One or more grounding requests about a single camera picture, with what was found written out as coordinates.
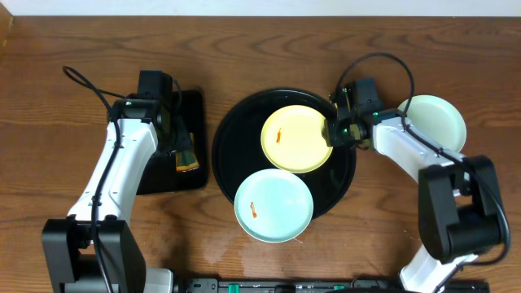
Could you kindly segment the yellow green sponge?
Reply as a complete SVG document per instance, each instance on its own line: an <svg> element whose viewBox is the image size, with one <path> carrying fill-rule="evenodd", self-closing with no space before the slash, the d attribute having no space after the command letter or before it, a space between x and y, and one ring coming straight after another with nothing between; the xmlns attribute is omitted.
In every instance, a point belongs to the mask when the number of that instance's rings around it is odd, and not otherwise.
<svg viewBox="0 0 521 293"><path fill-rule="evenodd" d="M183 150L176 152L176 171L178 173L189 172L200 167L195 154L195 137L190 133L191 145Z"/></svg>

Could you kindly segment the yellow plastic plate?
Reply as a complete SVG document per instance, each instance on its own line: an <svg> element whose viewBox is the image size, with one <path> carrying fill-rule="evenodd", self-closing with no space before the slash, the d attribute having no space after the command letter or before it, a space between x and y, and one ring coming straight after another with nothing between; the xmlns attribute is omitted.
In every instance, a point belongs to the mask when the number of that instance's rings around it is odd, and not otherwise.
<svg viewBox="0 0 521 293"><path fill-rule="evenodd" d="M282 107L261 128L262 151L277 168L292 173L311 172L321 167L333 151L322 136L325 121L324 115L311 107Z"/></svg>

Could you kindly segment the mint green plate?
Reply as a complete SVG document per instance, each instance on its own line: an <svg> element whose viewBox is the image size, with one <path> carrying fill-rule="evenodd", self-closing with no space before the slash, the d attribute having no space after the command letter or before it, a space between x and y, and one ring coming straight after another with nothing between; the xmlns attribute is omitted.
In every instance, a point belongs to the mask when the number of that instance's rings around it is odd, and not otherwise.
<svg viewBox="0 0 521 293"><path fill-rule="evenodd" d="M405 112L407 102L398 109ZM412 98L405 112L421 133L445 148L460 152L466 142L466 124L462 114L451 103L434 95L421 94Z"/></svg>
<svg viewBox="0 0 521 293"><path fill-rule="evenodd" d="M248 176L234 197L234 214L241 228L265 243L283 243L309 225L314 204L302 179L285 170L269 168Z"/></svg>

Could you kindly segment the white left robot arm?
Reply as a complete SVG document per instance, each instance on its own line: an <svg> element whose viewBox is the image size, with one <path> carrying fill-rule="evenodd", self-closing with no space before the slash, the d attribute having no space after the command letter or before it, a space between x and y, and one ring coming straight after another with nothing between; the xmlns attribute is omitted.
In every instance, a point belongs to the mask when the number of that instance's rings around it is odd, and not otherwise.
<svg viewBox="0 0 521 293"><path fill-rule="evenodd" d="M107 139L89 183L62 219L49 219L42 246L54 292L172 292L174 274L149 268L129 220L142 175L172 130L166 99L124 99L110 110Z"/></svg>

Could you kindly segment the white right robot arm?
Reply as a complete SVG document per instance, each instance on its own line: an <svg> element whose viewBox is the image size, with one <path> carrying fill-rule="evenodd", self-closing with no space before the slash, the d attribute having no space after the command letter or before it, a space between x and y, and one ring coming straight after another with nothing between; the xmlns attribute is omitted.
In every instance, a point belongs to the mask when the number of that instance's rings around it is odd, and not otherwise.
<svg viewBox="0 0 521 293"><path fill-rule="evenodd" d="M442 292L457 271L479 266L480 255L497 245L510 247L510 227L488 157L442 147L398 109L340 106L326 115L322 132L334 148L369 145L417 182L422 245L399 273L404 291Z"/></svg>

